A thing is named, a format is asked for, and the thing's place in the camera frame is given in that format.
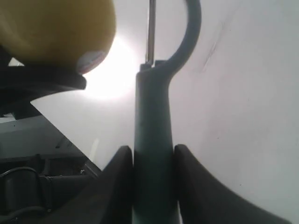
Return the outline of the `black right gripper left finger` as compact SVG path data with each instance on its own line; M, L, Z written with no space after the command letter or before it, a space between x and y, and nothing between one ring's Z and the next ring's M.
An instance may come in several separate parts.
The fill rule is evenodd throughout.
M132 151L122 146L96 180L41 223L130 224L132 205Z

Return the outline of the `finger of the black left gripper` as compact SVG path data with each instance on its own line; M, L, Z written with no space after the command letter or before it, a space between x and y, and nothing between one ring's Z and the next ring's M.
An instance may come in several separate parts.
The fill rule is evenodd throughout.
M86 88L86 79L73 70L40 64L9 66L12 58L6 49L0 48L1 116L40 97Z

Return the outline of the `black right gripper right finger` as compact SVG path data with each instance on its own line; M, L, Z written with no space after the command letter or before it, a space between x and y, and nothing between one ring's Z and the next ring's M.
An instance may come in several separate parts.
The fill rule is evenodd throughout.
M180 213L185 224L288 224L218 181L185 145L174 148Z

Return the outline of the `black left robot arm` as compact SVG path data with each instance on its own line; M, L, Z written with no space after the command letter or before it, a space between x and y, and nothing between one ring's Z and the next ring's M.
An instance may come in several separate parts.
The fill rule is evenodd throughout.
M12 114L13 131L27 130L41 120L31 101L53 93L83 90L86 79L80 74L59 67L31 65L9 66L11 56L0 51L0 113ZM53 205L55 193L48 177L40 176L41 158L35 155L32 166L17 167L0 175L0 221L6 223L40 223ZM67 203L54 215L44 219L49 224L100 224L104 219L100 199L91 189Z

